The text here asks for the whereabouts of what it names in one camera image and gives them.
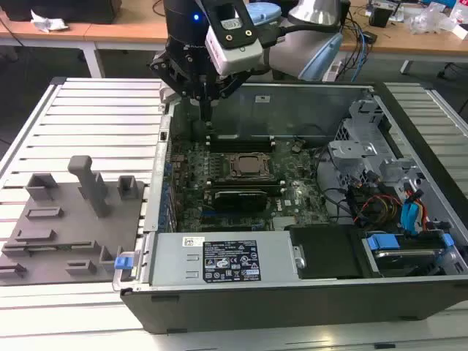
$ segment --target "motherboard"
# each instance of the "motherboard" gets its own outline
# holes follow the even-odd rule
[[[226,147],[173,140],[166,199],[173,205],[166,207],[173,208],[175,218],[163,230],[284,230],[329,222],[312,178],[316,150],[297,139],[268,144]]]

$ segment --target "wooden desk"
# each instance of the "wooden desk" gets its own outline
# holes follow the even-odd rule
[[[351,10],[363,30],[378,35],[372,57],[406,60],[407,63],[468,62],[468,41],[462,41],[452,33],[413,35],[403,23],[388,24],[384,29],[370,27],[369,19],[363,16],[363,9],[357,11],[365,2],[352,0]],[[11,22],[3,12],[0,12],[0,16],[26,46],[81,49],[91,76],[101,78],[104,70],[99,49],[156,51],[164,48],[167,39],[165,19],[153,13],[153,3],[154,0],[122,0],[122,8],[114,24],[71,23],[70,30],[49,34],[40,32],[29,22]],[[162,5],[158,6],[158,10],[162,12]],[[19,45],[3,26],[0,26],[0,45]],[[341,54],[346,55],[354,47],[354,36],[351,31],[345,30]]]
[[[165,18],[153,12],[155,0],[123,0],[114,24],[91,24],[86,40],[93,42],[139,42],[165,44]],[[164,13],[162,3],[157,7]]]
[[[0,12],[0,18],[5,25],[15,34],[18,39],[46,39],[46,40],[76,40],[83,41],[85,33],[91,26],[90,23],[68,23],[66,31],[52,31],[44,33],[30,22],[13,22],[8,19],[7,14]],[[8,30],[0,23],[0,37],[12,38]]]
[[[468,40],[460,40],[455,34],[442,31],[439,34],[411,34],[404,23],[389,22],[386,28],[371,27],[369,17],[364,15],[366,0],[352,0],[351,13],[363,31],[378,36],[372,53],[392,53],[404,55],[460,55],[468,58]],[[353,51],[355,37],[350,30],[344,31],[343,51]]]

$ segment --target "power supply label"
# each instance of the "power supply label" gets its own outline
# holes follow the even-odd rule
[[[262,280],[257,241],[205,241],[203,280],[207,283]]]

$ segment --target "floor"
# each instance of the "floor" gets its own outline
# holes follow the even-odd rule
[[[0,57],[0,157],[7,151],[24,121],[39,101],[52,77],[89,77],[86,63],[78,59],[78,50],[55,48],[16,48],[18,61]],[[109,78],[153,78],[148,63],[152,53],[114,50],[101,52]],[[468,98],[468,65],[447,70],[446,79],[437,78],[442,63],[418,62],[410,74],[401,75],[400,61],[377,61],[372,58],[363,67],[361,82],[429,83],[458,110]],[[352,72],[343,77],[349,80]],[[468,107],[462,116],[468,120]]]

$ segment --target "slotted metal table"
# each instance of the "slotted metal table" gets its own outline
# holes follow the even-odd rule
[[[439,161],[468,196],[468,129],[466,122],[432,88],[418,83],[386,83]],[[390,131],[404,156],[410,152],[397,131]]]
[[[49,86],[0,162],[0,246],[29,198],[23,186],[31,174],[50,172],[58,182],[76,181],[67,172],[73,154],[93,157],[93,170],[101,171],[105,180],[134,175],[145,182],[148,197],[163,118],[159,85],[159,80],[80,78]],[[398,89],[428,95],[416,86],[390,88],[397,99]],[[415,108],[430,110],[435,124],[441,123],[437,117],[450,118],[431,101],[423,104],[431,107]],[[422,115],[412,117],[429,118],[418,113]],[[144,201],[139,232],[145,214]],[[460,303],[419,322],[154,336],[142,329],[111,283],[0,287],[1,350],[375,350],[382,343],[398,350],[468,350],[467,325],[468,303]]]

